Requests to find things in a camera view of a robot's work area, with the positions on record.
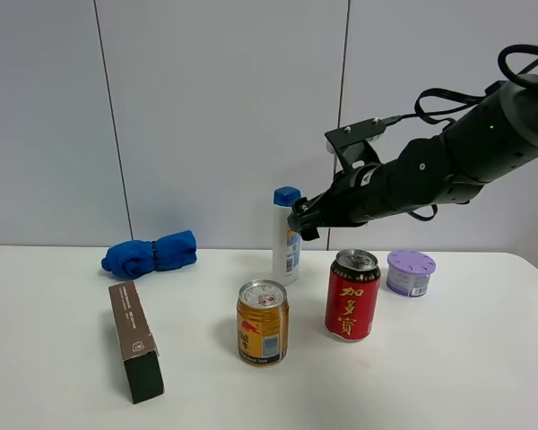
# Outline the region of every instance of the blue towel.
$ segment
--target blue towel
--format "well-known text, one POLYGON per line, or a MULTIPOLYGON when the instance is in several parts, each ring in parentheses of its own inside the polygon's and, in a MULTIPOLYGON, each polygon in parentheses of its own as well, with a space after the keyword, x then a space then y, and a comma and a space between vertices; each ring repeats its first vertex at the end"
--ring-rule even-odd
POLYGON ((182 231, 156 240, 130 240, 108 249, 101 261, 104 271, 124 278, 138 278, 150 271, 173 271, 193 264, 195 237, 190 230, 182 231))

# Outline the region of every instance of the red can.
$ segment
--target red can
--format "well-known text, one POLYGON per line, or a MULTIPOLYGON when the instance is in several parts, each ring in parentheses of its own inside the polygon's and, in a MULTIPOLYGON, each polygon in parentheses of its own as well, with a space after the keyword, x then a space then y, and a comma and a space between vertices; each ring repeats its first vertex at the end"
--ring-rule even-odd
POLYGON ((366 338, 373 323, 379 284, 377 257, 360 249, 339 252, 329 275, 326 328, 346 340, 366 338))

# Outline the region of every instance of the brown box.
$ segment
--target brown box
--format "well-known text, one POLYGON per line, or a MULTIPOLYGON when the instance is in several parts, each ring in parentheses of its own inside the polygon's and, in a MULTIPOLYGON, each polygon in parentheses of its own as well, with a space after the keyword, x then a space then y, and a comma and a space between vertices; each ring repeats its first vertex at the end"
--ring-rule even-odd
POLYGON ((112 285, 109 287, 109 299, 132 402, 139 403, 163 394, 158 349, 145 320, 135 284, 112 285))

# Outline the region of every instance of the white bottle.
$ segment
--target white bottle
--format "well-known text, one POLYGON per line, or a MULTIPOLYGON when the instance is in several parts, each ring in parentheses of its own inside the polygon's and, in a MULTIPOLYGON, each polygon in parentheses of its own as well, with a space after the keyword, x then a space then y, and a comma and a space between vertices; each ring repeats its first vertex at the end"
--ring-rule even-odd
POLYGON ((287 217, 291 205, 301 198, 297 188, 284 186, 273 194, 273 280, 289 285, 299 277, 301 237, 291 231, 287 217))

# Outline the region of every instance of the robotic arm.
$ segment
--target robotic arm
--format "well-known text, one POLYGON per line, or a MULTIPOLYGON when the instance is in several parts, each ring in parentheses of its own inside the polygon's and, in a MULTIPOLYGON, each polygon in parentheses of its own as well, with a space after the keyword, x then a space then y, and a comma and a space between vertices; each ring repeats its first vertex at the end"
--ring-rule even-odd
POLYGON ((415 114, 368 119, 326 133, 343 170, 334 175, 324 193, 293 203, 291 229, 300 232, 303 240, 313 240, 318 238, 317 227, 357 227, 404 212, 418 220, 430 220, 436 215, 437 204, 466 204, 486 184, 537 158, 538 75, 523 73, 534 69, 538 58, 515 74, 506 58, 516 52, 538 56, 538 47, 505 48, 499 55, 499 67, 508 81, 493 83, 486 96, 430 89, 417 99, 415 114), (426 113, 420 103, 424 97, 464 104, 426 113), (466 108, 473 109, 456 122, 431 116, 466 108), (429 124, 449 124, 430 139, 410 141, 398 159, 381 163, 371 143, 388 126, 411 117, 429 124), (414 213, 423 206, 432 207, 431 217, 414 213))

